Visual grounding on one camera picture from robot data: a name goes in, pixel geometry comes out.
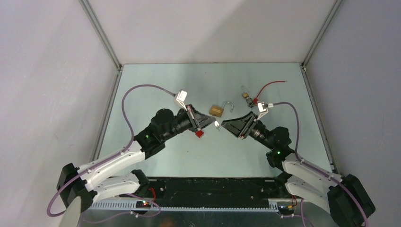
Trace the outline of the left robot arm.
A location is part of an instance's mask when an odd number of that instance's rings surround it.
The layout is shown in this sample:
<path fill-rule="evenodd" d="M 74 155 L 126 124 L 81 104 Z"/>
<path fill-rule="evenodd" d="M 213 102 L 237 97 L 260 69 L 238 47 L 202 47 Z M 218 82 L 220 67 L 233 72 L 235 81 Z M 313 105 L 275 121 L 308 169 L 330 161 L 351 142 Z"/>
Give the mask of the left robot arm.
<path fill-rule="evenodd" d="M 198 112 L 192 105 L 180 109 L 177 114 L 170 109 L 160 109 L 149 125 L 119 151 L 79 167 L 72 163 L 65 165 L 56 186 L 58 196 L 65 207 L 80 197 L 81 212 L 109 197 L 123 194 L 144 197 L 149 192 L 149 180 L 141 170 L 132 170 L 120 177 L 114 174 L 156 155 L 165 148 L 167 140 L 178 134 L 185 131 L 202 133 L 215 120 Z"/>

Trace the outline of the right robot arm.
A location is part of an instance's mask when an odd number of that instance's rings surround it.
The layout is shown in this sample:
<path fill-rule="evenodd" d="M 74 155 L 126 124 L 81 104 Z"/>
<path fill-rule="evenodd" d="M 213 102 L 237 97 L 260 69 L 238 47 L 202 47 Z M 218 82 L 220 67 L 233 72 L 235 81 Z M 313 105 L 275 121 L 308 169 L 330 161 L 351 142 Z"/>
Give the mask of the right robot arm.
<path fill-rule="evenodd" d="M 352 174 L 342 176 L 326 171 L 301 157 L 289 146 L 287 128 L 269 130 L 253 112 L 225 120 L 221 126 L 237 138 L 251 137 L 270 149 L 266 154 L 269 165 L 282 171 L 275 184 L 279 197 L 294 195 L 305 199 L 329 213 L 339 227 L 368 226 L 375 206 L 361 181 Z"/>

